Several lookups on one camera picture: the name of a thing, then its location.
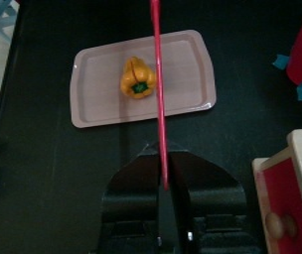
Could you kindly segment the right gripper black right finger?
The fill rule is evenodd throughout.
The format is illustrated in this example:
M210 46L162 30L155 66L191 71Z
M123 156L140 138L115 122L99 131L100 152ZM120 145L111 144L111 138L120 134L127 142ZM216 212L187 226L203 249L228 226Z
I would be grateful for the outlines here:
M262 254L246 230L241 183L190 152L170 154L171 191L183 254Z

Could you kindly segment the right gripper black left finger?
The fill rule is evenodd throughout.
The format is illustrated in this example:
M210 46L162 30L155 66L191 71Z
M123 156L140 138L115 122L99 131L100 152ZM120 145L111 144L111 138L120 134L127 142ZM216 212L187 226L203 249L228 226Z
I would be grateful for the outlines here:
M157 146L147 146L112 176L101 198L97 254L159 254Z

